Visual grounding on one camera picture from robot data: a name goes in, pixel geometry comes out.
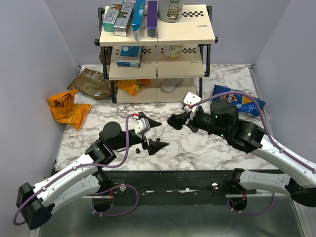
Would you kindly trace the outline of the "black earbud charging case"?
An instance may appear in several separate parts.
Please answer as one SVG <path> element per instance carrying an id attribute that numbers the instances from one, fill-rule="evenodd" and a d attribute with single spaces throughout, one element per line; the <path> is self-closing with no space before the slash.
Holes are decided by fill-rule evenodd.
<path id="1" fill-rule="evenodd" d="M 167 123 L 176 130 L 181 130 L 183 128 L 182 123 L 178 122 L 174 117 L 169 117 Z"/>

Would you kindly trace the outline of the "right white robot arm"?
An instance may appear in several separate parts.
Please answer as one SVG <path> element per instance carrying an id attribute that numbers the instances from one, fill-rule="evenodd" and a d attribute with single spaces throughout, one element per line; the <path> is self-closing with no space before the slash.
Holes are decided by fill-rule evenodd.
<path id="1" fill-rule="evenodd" d="M 172 115 L 167 123 L 180 130 L 187 126 L 193 133 L 199 130 L 225 139 L 234 149 L 264 159 L 277 167 L 280 173 L 260 173 L 236 169 L 236 176 L 227 181 L 228 190 L 234 194 L 241 190 L 266 190 L 290 196 L 295 202 L 316 205 L 316 164 L 268 136 L 257 124 L 242 120 L 238 110 L 226 99 L 210 104 L 210 113 L 201 106 L 183 108 L 183 113 Z"/>

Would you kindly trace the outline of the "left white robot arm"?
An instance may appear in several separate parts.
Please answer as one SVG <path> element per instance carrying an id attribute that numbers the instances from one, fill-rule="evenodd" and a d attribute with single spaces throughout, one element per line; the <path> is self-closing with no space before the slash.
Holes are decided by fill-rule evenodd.
<path id="1" fill-rule="evenodd" d="M 116 121 L 108 122 L 99 138 L 73 163 L 55 175 L 34 185 L 24 183 L 18 189 L 13 224 L 19 226 L 22 215 L 30 230 L 44 225 L 59 208 L 86 195 L 104 195 L 112 191 L 112 183 L 103 168 L 120 167 L 127 159 L 129 148 L 141 144 L 154 155 L 168 146 L 166 142 L 147 139 L 145 134 L 162 124 L 143 112 L 130 114 L 125 119 L 125 130 Z"/>

